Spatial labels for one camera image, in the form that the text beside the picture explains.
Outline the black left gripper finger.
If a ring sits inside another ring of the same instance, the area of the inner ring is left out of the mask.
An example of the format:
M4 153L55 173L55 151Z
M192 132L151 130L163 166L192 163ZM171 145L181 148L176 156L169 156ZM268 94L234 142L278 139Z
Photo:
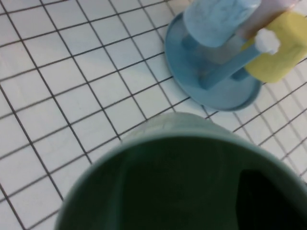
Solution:
M241 230L305 230L307 221L260 172L243 170L239 178Z

